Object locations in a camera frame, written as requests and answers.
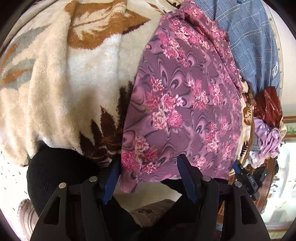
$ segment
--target cream blanket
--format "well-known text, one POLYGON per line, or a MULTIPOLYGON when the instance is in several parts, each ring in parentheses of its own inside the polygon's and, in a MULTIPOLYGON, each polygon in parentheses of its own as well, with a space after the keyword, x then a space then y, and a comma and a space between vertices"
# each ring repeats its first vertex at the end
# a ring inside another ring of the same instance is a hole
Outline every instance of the cream blanket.
POLYGON ((40 145, 101 165, 122 128, 146 43, 175 0, 46 0, 7 37, 0 58, 0 149, 25 165, 40 145))

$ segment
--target blue plaid shirt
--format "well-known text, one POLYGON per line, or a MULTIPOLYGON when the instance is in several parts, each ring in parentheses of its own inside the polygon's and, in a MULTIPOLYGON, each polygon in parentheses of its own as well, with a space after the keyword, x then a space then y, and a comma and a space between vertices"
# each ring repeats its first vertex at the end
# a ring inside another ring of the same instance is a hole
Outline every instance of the blue plaid shirt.
POLYGON ((275 86, 280 95, 278 50, 261 1, 194 1, 210 19, 219 22, 221 29, 228 31, 236 65, 255 93, 275 86))

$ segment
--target purple clothing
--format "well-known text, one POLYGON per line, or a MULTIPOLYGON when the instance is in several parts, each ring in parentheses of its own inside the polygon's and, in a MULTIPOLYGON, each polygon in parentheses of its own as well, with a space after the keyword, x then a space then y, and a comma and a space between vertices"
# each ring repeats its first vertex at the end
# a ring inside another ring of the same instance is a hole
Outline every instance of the purple clothing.
POLYGON ((265 159, 267 154, 279 155, 279 145, 282 141, 279 129, 271 127, 263 120, 254 117, 255 134, 259 137, 259 159, 265 159))
POLYGON ((241 82, 227 33, 193 1, 166 14, 139 64, 123 131, 120 184, 180 178, 184 153, 228 179, 241 133, 241 82))

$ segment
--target metal screw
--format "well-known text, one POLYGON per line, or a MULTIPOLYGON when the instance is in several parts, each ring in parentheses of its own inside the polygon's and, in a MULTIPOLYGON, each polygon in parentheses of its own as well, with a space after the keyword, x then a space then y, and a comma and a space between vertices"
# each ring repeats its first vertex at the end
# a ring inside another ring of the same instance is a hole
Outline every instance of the metal screw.
POLYGON ((67 186, 66 183, 60 183, 60 184, 59 184, 59 188, 60 188, 60 189, 65 188, 66 186, 67 186))
POLYGON ((211 180, 209 176, 203 176, 202 179, 206 182, 209 182, 211 180))
POLYGON ((92 183, 96 182, 97 180, 98 180, 98 178, 96 176, 92 176, 92 177, 89 178, 89 181, 92 182, 92 183))
POLYGON ((234 183, 234 185, 235 185, 236 187, 238 187, 238 188, 242 187, 242 183, 239 182, 239 181, 236 181, 236 182, 234 183))

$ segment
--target clothing pile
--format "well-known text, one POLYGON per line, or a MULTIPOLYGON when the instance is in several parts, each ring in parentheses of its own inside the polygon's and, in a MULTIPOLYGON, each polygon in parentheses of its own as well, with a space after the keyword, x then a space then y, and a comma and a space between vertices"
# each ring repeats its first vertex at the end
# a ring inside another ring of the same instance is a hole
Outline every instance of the clothing pile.
POLYGON ((279 155, 279 146, 286 135, 279 97, 274 87, 267 87, 255 98, 255 139, 250 151, 249 163, 255 169, 266 158, 279 155))
POLYGON ((47 145, 103 167, 121 153, 125 192, 179 178, 181 153, 203 174, 228 179, 261 128, 253 96, 267 86, 280 95, 281 65, 260 0, 211 2, 32 6, 0 48, 3 155, 25 166, 47 145))

